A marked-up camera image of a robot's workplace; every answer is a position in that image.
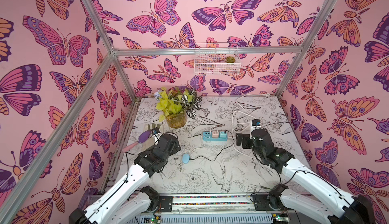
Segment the pink wall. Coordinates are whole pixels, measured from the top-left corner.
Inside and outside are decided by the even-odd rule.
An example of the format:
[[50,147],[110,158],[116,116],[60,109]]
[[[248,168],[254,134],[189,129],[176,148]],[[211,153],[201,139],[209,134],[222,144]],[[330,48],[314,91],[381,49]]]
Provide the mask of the pink wall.
[[[79,90],[66,86],[71,87],[72,83],[79,83],[82,89],[94,75],[107,52],[102,42],[96,42],[95,33],[85,32],[87,16],[80,0],[0,0],[0,3],[7,4],[3,8],[6,12],[0,15],[1,206],[53,132],[58,120],[67,112],[73,102],[72,96],[79,95]],[[63,79],[66,79],[65,85],[61,82]],[[98,151],[101,162],[104,162],[103,173],[107,171],[107,156],[114,147],[111,145],[110,149],[104,152],[102,146],[93,141],[93,134],[110,127],[118,118],[121,121],[119,134],[121,133],[121,110],[126,114],[130,106],[123,105],[120,91],[125,89],[118,75],[115,88],[116,91],[107,79],[97,88],[103,94],[107,91],[108,96],[111,91],[112,94],[118,93],[114,117],[104,117],[99,98],[94,92],[93,99],[88,101],[80,114],[82,120],[88,110],[94,109],[94,115],[90,115],[93,120],[86,126],[90,126],[89,130],[77,124],[78,133],[75,132],[75,139],[69,142],[72,145],[62,150],[60,156],[55,154],[30,194],[32,196],[43,190],[51,192],[57,185],[57,178],[62,182],[73,159],[82,154],[80,183],[69,179],[63,187],[60,188],[60,184],[57,186],[66,204],[65,212],[52,207],[52,193],[29,197],[23,208],[31,209],[32,204],[39,203],[37,213],[46,213],[40,218],[45,217],[47,221],[50,219],[50,223],[63,222],[78,206],[87,179],[90,181],[88,169],[94,150]],[[103,178],[97,177],[95,175],[97,183],[93,185],[100,188]]]
[[[109,11],[111,15],[105,16],[106,29],[109,36],[113,40],[113,45],[118,49],[128,48],[194,48],[195,42],[204,43],[208,41],[217,42],[220,47],[226,47],[229,44],[226,42],[239,41],[239,46],[278,46],[278,40],[280,37],[286,37],[280,39],[282,45],[293,45],[295,41],[302,42],[303,37],[306,35],[305,31],[309,30],[309,26],[300,28],[300,25],[307,25],[303,23],[308,18],[315,17],[314,13],[316,8],[321,6],[324,0],[252,0],[253,4],[245,4],[242,0],[95,0],[105,10]],[[233,14],[225,13],[223,11],[224,5],[227,2],[228,6],[235,11]],[[212,13],[209,9],[205,9],[211,20],[210,24],[203,25],[205,22],[200,19],[201,8],[216,7]],[[270,18],[268,12],[270,10],[277,9],[279,16],[276,18]],[[152,21],[151,14],[149,12],[156,12],[159,14],[159,21],[166,21],[159,29],[150,32],[148,25]],[[281,15],[283,13],[293,13],[291,20],[284,21]],[[226,22],[223,22],[223,16],[226,14]],[[153,24],[156,26],[159,22],[154,20]],[[249,54],[242,59],[242,74],[244,69],[249,65],[250,61],[256,57],[253,63],[260,59],[263,54]],[[259,63],[257,72],[254,71],[254,76],[251,78],[246,75],[240,80],[234,80],[228,75],[212,76],[207,75],[205,78],[200,77],[200,81],[204,81],[206,90],[201,93],[207,93],[208,95],[218,95],[213,92],[211,87],[211,79],[219,79],[225,81],[227,84],[235,84],[236,86],[245,85],[253,86],[255,90],[246,92],[251,94],[259,94],[261,91],[272,92],[275,90],[277,84],[269,84],[263,81],[258,82],[258,79],[263,76],[273,75],[273,71],[277,72],[279,65],[282,61],[289,60],[291,63],[294,55],[286,53],[284,55],[276,54],[269,64],[269,69],[265,71],[264,64]],[[168,82],[166,79],[160,81],[153,80],[155,78],[152,75],[161,74],[155,71],[161,71],[158,67],[165,67],[165,59],[169,59],[172,65],[177,68],[177,72],[181,77],[174,79],[174,82]],[[187,61],[193,60],[193,55],[183,56],[159,56],[157,58],[120,58],[124,62],[125,66],[129,69],[125,69],[129,75],[130,83],[137,87],[137,83],[144,80],[147,86],[149,86],[152,92],[155,92],[157,88],[161,86],[172,87],[180,84],[186,85],[187,82],[196,76],[193,69],[186,66]]]
[[[348,6],[338,0],[326,36],[315,41],[315,49],[326,52],[312,63],[303,61],[299,96],[282,97],[312,168],[342,189],[367,196],[377,223],[389,221],[388,2],[357,0]],[[348,11],[359,14],[348,20]],[[344,34],[328,35],[333,26]]]

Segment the metal rail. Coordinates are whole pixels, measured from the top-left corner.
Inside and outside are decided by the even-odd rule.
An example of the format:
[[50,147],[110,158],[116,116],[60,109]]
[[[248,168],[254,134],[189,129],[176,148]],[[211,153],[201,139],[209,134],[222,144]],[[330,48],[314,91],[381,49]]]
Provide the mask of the metal rail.
[[282,79],[282,82],[281,82],[280,86],[278,87],[277,92],[275,93],[275,95],[278,98],[284,92],[286,85],[289,83],[290,79],[294,75],[294,72],[296,71],[297,67],[303,61],[305,53],[308,51],[308,49],[311,46],[312,42],[314,41],[317,33],[320,31],[321,27],[323,26],[329,13],[333,9],[333,7],[337,1],[338,0],[325,0],[324,1],[323,7],[321,8],[314,23],[312,24],[312,27],[310,28],[307,36],[304,39],[304,42],[302,44],[303,50],[294,57],[294,60],[292,61],[291,65],[289,66],[289,69],[285,73],[284,79]]
[[107,71],[110,62],[113,59],[112,57],[112,55],[107,55],[104,58],[101,65],[92,76],[92,79],[87,83],[84,90],[81,91],[74,104],[66,112],[61,122],[47,139],[39,154],[23,174],[23,178],[17,182],[0,209],[0,223],[10,223],[17,211],[20,210],[22,207],[21,205],[26,200],[32,188],[34,188],[35,183],[38,181],[38,178],[46,168],[48,162],[58,150],[58,146],[60,146],[63,138],[65,138],[69,128],[77,120],[78,115],[81,113],[81,110],[84,108],[90,95],[104,76],[104,73]]

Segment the floral table surface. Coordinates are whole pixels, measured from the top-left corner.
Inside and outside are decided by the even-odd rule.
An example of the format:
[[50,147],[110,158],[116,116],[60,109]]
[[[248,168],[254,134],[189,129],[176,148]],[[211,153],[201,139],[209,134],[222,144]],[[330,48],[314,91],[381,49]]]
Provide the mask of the floral table surface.
[[[182,155],[188,153],[190,158],[206,156],[213,160],[221,149],[230,146],[233,141],[228,133],[226,142],[207,142],[201,140],[203,131],[212,127],[218,130],[231,131],[231,117],[235,110],[242,110],[236,103],[238,97],[203,97],[202,109],[195,120],[188,117],[187,123],[180,129],[169,128],[166,122],[165,132],[178,135],[181,151],[169,157],[168,163],[161,173],[155,173],[147,185],[159,193],[164,194],[191,194],[191,193],[242,193],[268,192],[279,183],[279,177],[274,170],[262,166],[256,159],[238,153],[233,147],[227,148],[219,154],[215,161],[197,158],[189,163],[182,163]],[[275,146],[284,148],[294,154],[302,163],[309,166],[308,161],[296,139],[284,111],[276,97],[243,97],[240,104],[253,116],[261,120],[261,126],[268,129]],[[145,124],[158,123],[160,111],[156,110],[155,98],[143,98],[135,119],[127,145],[138,140],[143,133]],[[250,117],[241,113],[234,114],[234,123],[249,122]],[[238,133],[249,133],[249,129],[242,130],[247,124],[235,124],[234,130]],[[241,152],[253,156],[251,150],[236,147]],[[138,154],[142,144],[135,146],[130,152]],[[134,163],[135,156],[129,155],[129,164]],[[127,160],[123,157],[118,179],[127,172]],[[303,192],[304,188],[294,181],[288,186],[294,191]]]

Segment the aluminum frame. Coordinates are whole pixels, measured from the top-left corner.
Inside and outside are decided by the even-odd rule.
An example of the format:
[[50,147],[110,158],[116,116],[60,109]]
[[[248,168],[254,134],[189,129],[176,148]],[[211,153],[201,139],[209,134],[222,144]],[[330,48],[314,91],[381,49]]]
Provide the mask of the aluminum frame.
[[297,70],[298,66],[301,64],[301,62],[304,59],[305,53],[308,51],[309,47],[313,43],[317,33],[320,31],[321,27],[323,26],[324,22],[326,21],[328,15],[334,8],[335,3],[338,0],[325,0],[323,3],[323,7],[321,8],[319,14],[317,15],[314,23],[312,24],[312,27],[310,28],[307,36],[304,39],[304,42],[302,44],[302,51],[298,53],[294,60],[292,61],[291,65],[289,66],[289,69],[286,71],[284,78],[281,81],[280,86],[277,89],[277,92],[275,95],[280,98],[284,90],[286,89],[286,85],[289,83],[290,79],[292,79],[292,76],[294,75],[294,72]]

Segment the blue power strip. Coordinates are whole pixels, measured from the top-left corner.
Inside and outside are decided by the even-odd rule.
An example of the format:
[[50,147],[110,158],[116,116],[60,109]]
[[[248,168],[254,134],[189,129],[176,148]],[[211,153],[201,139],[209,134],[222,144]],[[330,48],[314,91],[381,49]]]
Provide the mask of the blue power strip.
[[203,141],[227,141],[227,133],[224,131],[219,131],[218,138],[212,138],[212,134],[209,131],[203,132]]

